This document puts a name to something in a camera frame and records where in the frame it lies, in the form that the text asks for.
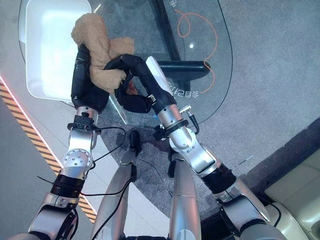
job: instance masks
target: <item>brown plush cloth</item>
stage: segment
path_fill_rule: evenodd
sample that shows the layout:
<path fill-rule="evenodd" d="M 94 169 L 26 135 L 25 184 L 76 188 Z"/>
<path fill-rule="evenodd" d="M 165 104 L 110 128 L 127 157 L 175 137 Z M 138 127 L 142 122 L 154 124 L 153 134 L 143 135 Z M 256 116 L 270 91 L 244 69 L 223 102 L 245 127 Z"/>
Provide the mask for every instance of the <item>brown plush cloth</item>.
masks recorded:
<path fill-rule="evenodd" d="M 134 54 L 134 40 L 129 37 L 108 39 L 103 18 L 96 13 L 82 15 L 76 22 L 71 36 L 79 46 L 85 44 L 90 51 L 91 81 L 99 88 L 113 94 L 126 74 L 122 70 L 103 70 L 107 63 L 121 54 Z M 130 84 L 129 94 L 136 94 Z"/>

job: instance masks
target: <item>white plastic cover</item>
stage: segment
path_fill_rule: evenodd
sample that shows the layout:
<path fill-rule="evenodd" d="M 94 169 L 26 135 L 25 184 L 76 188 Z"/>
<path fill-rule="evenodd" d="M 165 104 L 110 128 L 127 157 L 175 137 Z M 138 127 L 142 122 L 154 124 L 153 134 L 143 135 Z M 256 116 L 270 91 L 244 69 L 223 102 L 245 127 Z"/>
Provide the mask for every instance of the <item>white plastic cover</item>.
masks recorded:
<path fill-rule="evenodd" d="M 25 15 L 26 85 L 37 98 L 71 100 L 78 48 L 75 22 L 91 13 L 87 0 L 30 0 Z"/>

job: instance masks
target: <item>glass table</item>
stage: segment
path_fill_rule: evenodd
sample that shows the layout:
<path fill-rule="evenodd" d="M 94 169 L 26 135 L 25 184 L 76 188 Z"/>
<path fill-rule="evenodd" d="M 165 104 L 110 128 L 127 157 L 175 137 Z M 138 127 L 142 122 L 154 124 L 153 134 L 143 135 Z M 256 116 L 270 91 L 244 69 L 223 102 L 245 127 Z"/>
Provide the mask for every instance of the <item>glass table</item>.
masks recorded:
<path fill-rule="evenodd" d="M 19 39 L 25 42 L 22 0 Z M 89 0 L 92 11 L 105 21 L 109 38 L 134 39 L 134 54 L 153 56 L 166 75 L 178 107 L 191 105 L 199 123 L 220 107 L 229 89 L 232 51 L 217 1 L 194 0 Z M 146 95 L 137 78 L 138 94 Z M 153 129 L 159 120 L 148 114 L 124 110 L 110 96 L 101 117 L 110 121 Z"/>

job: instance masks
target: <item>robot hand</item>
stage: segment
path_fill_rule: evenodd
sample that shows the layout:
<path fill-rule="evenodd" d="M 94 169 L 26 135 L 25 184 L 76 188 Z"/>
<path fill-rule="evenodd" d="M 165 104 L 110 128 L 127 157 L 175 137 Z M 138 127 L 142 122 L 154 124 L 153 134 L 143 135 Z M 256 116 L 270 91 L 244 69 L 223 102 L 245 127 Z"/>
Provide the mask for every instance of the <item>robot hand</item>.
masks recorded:
<path fill-rule="evenodd" d="M 119 104 L 127 111 L 148 113 L 152 107 L 158 114 L 166 106 L 177 104 L 166 77 L 157 61 L 151 56 L 145 62 L 141 57 L 124 54 L 110 61 L 104 69 L 125 71 L 127 77 L 123 84 L 115 90 L 115 96 Z M 128 84 L 133 77 L 139 77 L 148 96 L 126 94 Z"/>
<path fill-rule="evenodd" d="M 75 109 L 89 107 L 99 114 L 105 109 L 109 93 L 95 86 L 90 79 L 90 53 L 84 44 L 78 48 L 73 71 L 71 99 Z"/>

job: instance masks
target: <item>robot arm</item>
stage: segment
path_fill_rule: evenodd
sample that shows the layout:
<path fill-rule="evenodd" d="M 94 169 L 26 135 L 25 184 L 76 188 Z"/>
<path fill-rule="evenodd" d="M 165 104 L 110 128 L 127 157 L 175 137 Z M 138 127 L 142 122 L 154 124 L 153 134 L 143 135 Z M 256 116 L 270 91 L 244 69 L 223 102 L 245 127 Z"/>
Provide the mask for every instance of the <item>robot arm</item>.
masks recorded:
<path fill-rule="evenodd" d="M 109 94 L 96 87 L 89 77 L 90 54 L 85 45 L 79 47 L 73 72 L 71 98 L 76 108 L 73 123 L 68 125 L 69 147 L 51 191 L 47 192 L 35 214 L 28 233 L 10 240 L 70 240 L 78 221 L 76 207 L 79 195 L 93 165 L 92 149 L 99 130 L 95 130 Z"/>
<path fill-rule="evenodd" d="M 186 111 L 191 116 L 190 108 L 179 111 L 167 79 L 152 56 L 144 62 L 140 57 L 125 54 L 112 60 L 107 67 L 122 69 L 140 78 L 147 98 L 151 99 L 149 104 L 162 123 L 162 134 L 169 137 L 172 149 L 183 156 L 212 191 L 221 204 L 225 222 L 235 235 L 250 240 L 286 239 L 268 224 L 267 210 L 250 189 L 206 146 L 199 144 L 195 133 L 186 127 L 188 121 L 184 120 L 181 112 Z"/>

